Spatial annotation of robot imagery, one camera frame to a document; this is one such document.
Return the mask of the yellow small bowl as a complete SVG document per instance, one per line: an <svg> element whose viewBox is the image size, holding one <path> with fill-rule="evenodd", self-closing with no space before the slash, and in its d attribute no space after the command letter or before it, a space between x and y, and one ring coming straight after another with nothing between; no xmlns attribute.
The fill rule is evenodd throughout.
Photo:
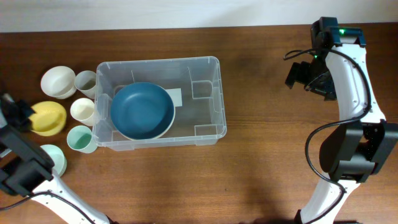
<svg viewBox="0 0 398 224"><path fill-rule="evenodd" d="M40 136L54 136L66 124L66 109L54 101L43 101L32 106L34 114L29 116L32 132Z"/></svg>

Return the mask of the white small bowl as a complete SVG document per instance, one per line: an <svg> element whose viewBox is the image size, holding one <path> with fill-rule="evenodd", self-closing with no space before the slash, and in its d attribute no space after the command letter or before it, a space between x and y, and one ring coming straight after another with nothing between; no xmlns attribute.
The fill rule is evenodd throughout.
<svg viewBox="0 0 398 224"><path fill-rule="evenodd" d="M44 73L40 87L47 96L66 99L76 92L75 78L75 72L71 68L56 66Z"/></svg>

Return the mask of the dark blue plate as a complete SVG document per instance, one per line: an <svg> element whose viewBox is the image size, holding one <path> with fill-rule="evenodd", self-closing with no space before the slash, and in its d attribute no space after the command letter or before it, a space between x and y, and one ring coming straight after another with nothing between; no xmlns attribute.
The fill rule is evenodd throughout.
<svg viewBox="0 0 398 224"><path fill-rule="evenodd" d="M164 88L141 82L127 85L116 93L110 115L123 136L145 140L164 135L174 122L176 109Z"/></svg>

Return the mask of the beige plate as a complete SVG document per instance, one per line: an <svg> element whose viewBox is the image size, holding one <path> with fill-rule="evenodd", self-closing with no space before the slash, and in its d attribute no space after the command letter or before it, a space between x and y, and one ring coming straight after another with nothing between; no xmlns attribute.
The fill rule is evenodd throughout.
<svg viewBox="0 0 398 224"><path fill-rule="evenodd" d="M161 138L175 121L176 109L168 93L134 97L133 105L141 111L129 109L133 116L127 123L127 134L124 134L133 141Z"/></svg>

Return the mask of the clear plastic storage container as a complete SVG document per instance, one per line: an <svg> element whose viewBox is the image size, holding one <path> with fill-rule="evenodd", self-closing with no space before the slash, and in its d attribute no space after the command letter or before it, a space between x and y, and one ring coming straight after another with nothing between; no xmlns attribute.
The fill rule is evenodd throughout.
<svg viewBox="0 0 398 224"><path fill-rule="evenodd" d="M180 88L172 127L158 139L133 141L111 121L111 103L126 85L149 82L164 89ZM96 68L93 139L99 147L129 151L148 147L213 145L227 132L220 61L214 56L103 62Z"/></svg>

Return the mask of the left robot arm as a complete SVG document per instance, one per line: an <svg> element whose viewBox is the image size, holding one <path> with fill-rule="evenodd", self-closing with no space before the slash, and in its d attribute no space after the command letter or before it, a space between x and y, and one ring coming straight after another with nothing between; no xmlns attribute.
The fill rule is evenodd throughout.
<svg viewBox="0 0 398 224"><path fill-rule="evenodd" d="M1 92L1 159L11 152L15 154L1 166L1 191L23 197L1 207L1 211L33 200L67 223L114 223L77 196L56 173L50 156L20 133L31 126L32 114L34 110L25 101L14 101L10 94Z"/></svg>

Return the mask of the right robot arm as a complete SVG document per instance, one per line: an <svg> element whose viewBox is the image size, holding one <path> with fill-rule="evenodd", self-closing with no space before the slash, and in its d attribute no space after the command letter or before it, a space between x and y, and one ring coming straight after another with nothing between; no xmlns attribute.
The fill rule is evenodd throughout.
<svg viewBox="0 0 398 224"><path fill-rule="evenodd" d="M292 50L284 60L310 54L310 63L293 63L285 84L336 100L340 118L312 131L305 157L320 180L295 223L334 223L349 195L376 175L397 144L397 124L388 123L373 93L366 65L364 32L321 17L310 29L312 47Z"/></svg>

